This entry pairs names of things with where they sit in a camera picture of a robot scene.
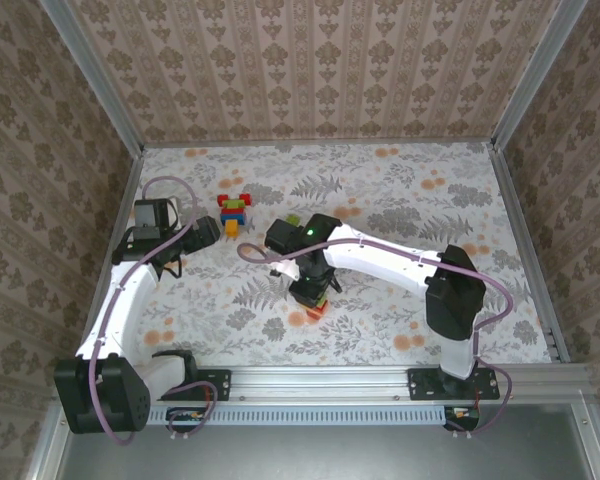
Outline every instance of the orange block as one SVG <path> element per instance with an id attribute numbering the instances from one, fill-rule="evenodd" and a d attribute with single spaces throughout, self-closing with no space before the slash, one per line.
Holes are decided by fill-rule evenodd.
<path id="1" fill-rule="evenodd" d="M 227 237 L 236 238 L 238 236 L 238 220 L 232 218 L 227 220 L 224 224 L 224 233 Z"/>

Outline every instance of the floral wallpaper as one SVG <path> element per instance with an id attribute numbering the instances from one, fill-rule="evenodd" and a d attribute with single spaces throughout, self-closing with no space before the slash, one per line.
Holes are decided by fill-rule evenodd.
<path id="1" fill-rule="evenodd" d="M 488 137 L 559 0 L 70 0 L 146 143 Z"/>
<path id="2" fill-rule="evenodd" d="M 600 1 L 588 2 L 506 148 L 574 361 L 600 400 Z"/>
<path id="3" fill-rule="evenodd" d="M 26 472 L 130 158 L 37 1 L 0 1 L 0 479 Z"/>
<path id="4" fill-rule="evenodd" d="M 319 321 L 288 294 L 290 280 L 242 261 L 239 242 L 264 242 L 276 218 L 325 213 L 414 248 L 464 248 L 478 270 L 503 282 L 515 312 L 481 336 L 498 363 L 549 362 L 547 345 L 511 232 L 488 150 L 481 143 L 341 144 L 148 149 L 141 184 L 178 175 L 149 196 L 176 196 L 182 220 L 220 216 L 216 196 L 250 193 L 239 237 L 184 257 L 182 278 L 163 275 L 138 330 L 149 352 L 190 349 L 199 365 L 405 365 L 439 362 L 424 302 L 364 274 L 343 270 L 343 293 L 328 292 Z M 488 289 L 481 318 L 503 308 Z"/>

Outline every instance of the purple cable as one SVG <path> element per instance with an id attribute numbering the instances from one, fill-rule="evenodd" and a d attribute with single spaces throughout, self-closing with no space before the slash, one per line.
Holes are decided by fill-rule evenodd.
<path id="1" fill-rule="evenodd" d="M 459 273 L 461 275 L 466 275 L 468 277 L 476 278 L 478 280 L 482 280 L 483 282 L 488 283 L 489 285 L 494 287 L 496 290 L 498 290 L 500 293 L 502 293 L 502 295 L 504 295 L 504 297 L 507 301 L 507 305 L 506 305 L 505 309 L 502 312 L 498 313 L 497 315 L 494 315 L 493 317 L 483 320 L 479 324 L 475 325 L 473 328 L 473 333 L 474 333 L 474 335 L 473 335 L 473 356 L 474 356 L 474 358 L 479 363 L 484 365 L 485 367 L 492 368 L 496 372 L 502 374 L 507 379 L 507 393 L 505 394 L 504 399 L 502 400 L 502 404 L 500 405 L 500 408 L 496 412 L 495 416 L 486 425 L 478 428 L 477 430 L 474 430 L 471 433 L 476 434 L 476 433 L 480 433 L 480 432 L 483 432 L 483 431 L 491 428 L 493 426 L 493 424 L 496 422 L 496 420 L 502 415 L 507 404 L 509 403 L 509 399 L 511 398 L 511 390 L 513 388 L 513 382 L 511 380 L 511 376 L 506 371 L 504 371 L 502 368 L 496 367 L 496 366 L 491 365 L 491 364 L 485 362 L 484 360 L 482 360 L 480 358 L 479 352 L 478 352 L 478 340 L 479 340 L 479 336 L 480 336 L 479 330 L 481 328 L 486 327 L 487 325 L 490 325 L 494 322 L 502 320 L 504 317 L 509 315 L 511 313 L 511 311 L 513 310 L 513 304 L 514 304 L 513 296 L 511 295 L 511 293 L 509 293 L 509 291 L 501 283 L 499 283 L 498 281 L 494 280 L 493 278 L 491 278 L 483 273 L 474 272 L 473 270 L 456 267 L 455 265 L 449 265 L 447 263 L 437 262 L 435 260 L 430 260 L 428 258 L 422 258 L 413 253 L 405 252 L 404 250 L 401 250 L 399 248 L 391 247 L 389 245 L 375 242 L 373 240 L 365 240 L 364 238 L 363 239 L 342 238 L 342 239 L 338 239 L 338 240 L 330 240 L 327 242 L 322 242 L 322 243 L 318 243 L 316 245 L 312 245 L 311 247 L 303 248 L 303 249 L 298 250 L 293 253 L 288 253 L 286 255 L 280 255 L 277 257 L 268 256 L 264 250 L 262 250 L 259 246 L 254 245 L 253 243 L 241 243 L 240 245 L 238 245 L 238 256 L 246 262 L 255 263 L 258 265 L 264 265 L 264 264 L 273 263 L 273 262 L 280 262 L 282 260 L 292 260 L 296 257 L 304 255 L 305 253 L 313 252 L 315 250 L 321 250 L 324 248 L 329 248 L 332 245 L 346 245 L 346 244 L 356 244 L 359 246 L 365 245 L 365 246 L 369 246 L 369 247 L 378 248 L 380 250 L 384 250 L 385 252 L 393 253 L 394 255 L 408 258 L 409 260 L 412 260 L 414 262 L 419 262 L 419 263 L 422 263 L 425 265 L 431 265 L 434 267 L 443 268 L 450 272 Z M 246 247 L 254 249 L 256 252 L 258 252 L 260 255 L 262 255 L 263 258 L 261 258 L 261 259 L 260 258 L 252 258 L 252 257 L 245 255 L 242 252 L 242 250 L 245 249 Z M 461 431 L 464 431 L 464 429 L 462 427 L 455 424 L 454 422 L 449 422 L 449 424 L 455 428 L 460 429 Z"/>
<path id="2" fill-rule="evenodd" d="M 213 392 L 213 401 L 211 402 L 211 405 L 209 406 L 209 409 L 206 411 L 204 417 L 202 417 L 202 420 L 200 420 L 200 423 L 198 425 L 196 425 L 193 430 L 191 430 L 190 432 L 187 432 L 187 435 L 196 434 L 204 426 L 204 424 L 209 421 L 209 419 L 211 418 L 211 414 L 213 413 L 213 411 L 216 408 L 216 405 L 218 404 L 218 389 L 216 388 L 216 386 L 213 383 L 202 380 L 200 382 L 188 383 L 187 385 L 183 385 L 181 387 L 172 388 L 171 390 L 169 390 L 167 392 L 167 393 L 184 392 L 185 390 L 190 390 L 190 389 L 196 388 L 196 387 L 209 387 L 211 389 L 211 391 Z M 175 418 L 178 415 L 182 415 L 183 413 L 187 413 L 190 411 L 191 410 L 182 409 L 182 410 L 177 410 L 175 412 L 171 412 L 171 416 L 169 417 L 169 424 L 167 426 L 167 428 L 169 429 L 169 431 L 171 433 L 176 433 L 176 431 L 173 429 L 173 421 L 175 420 Z"/>
<path id="3" fill-rule="evenodd" d="M 155 178 L 152 178 L 151 180 L 149 180 L 146 183 L 146 185 L 144 186 L 144 188 L 142 189 L 142 198 L 145 198 L 147 189 L 149 188 L 150 185 L 152 185 L 156 182 L 163 181 L 163 180 L 172 180 L 174 182 L 178 182 L 179 184 L 181 184 L 182 186 L 184 186 L 187 189 L 187 192 L 189 192 L 189 195 L 191 195 L 191 198 L 193 200 L 195 200 L 196 196 L 193 193 L 193 189 L 189 186 L 189 184 L 187 182 L 185 182 L 184 180 L 182 180 L 178 177 L 171 176 L 171 175 L 155 177 Z M 144 257 L 142 257 L 140 260 L 138 260 L 129 269 L 129 271 L 122 277 L 122 280 L 120 280 L 120 284 L 118 285 L 116 290 L 113 292 L 111 300 L 107 304 L 107 308 L 104 312 L 104 317 L 102 318 L 102 324 L 100 325 L 100 329 L 98 330 L 98 338 L 96 339 L 96 342 L 93 347 L 93 353 L 91 354 L 91 359 L 89 360 L 89 372 L 88 372 L 89 393 L 91 394 L 91 402 L 93 403 L 93 408 L 96 412 L 96 416 L 98 417 L 98 421 L 100 422 L 102 429 L 118 445 L 121 445 L 121 446 L 129 445 L 131 443 L 131 441 L 133 440 L 135 433 L 132 432 L 128 438 L 118 437 L 115 434 L 115 432 L 111 429 L 111 426 L 109 425 L 109 422 L 107 422 L 107 418 L 105 417 L 104 412 L 102 411 L 102 405 L 100 404 L 100 397 L 98 396 L 98 389 L 96 386 L 96 362 L 98 360 L 98 354 L 100 353 L 100 347 L 102 346 L 101 339 L 107 330 L 107 325 L 109 324 L 109 319 L 111 318 L 113 309 L 116 305 L 116 302 L 118 301 L 120 292 L 122 292 L 122 290 L 124 289 L 124 286 L 129 281 L 131 276 L 135 273 L 135 271 L 138 268 L 140 268 L 141 265 L 144 265 L 144 263 L 147 262 L 148 260 L 150 260 L 155 254 L 161 252 L 162 250 L 167 248 L 169 245 L 172 245 L 175 242 L 177 242 L 178 240 L 180 240 L 185 235 L 185 233 L 187 233 L 187 231 L 191 227 L 193 227 L 194 222 L 195 222 L 195 219 L 192 216 L 191 218 L 189 218 L 189 221 L 182 228 L 182 230 L 180 230 L 176 235 L 174 235 L 173 238 L 169 239 L 165 243 L 154 248 L 149 253 L 147 253 Z"/>

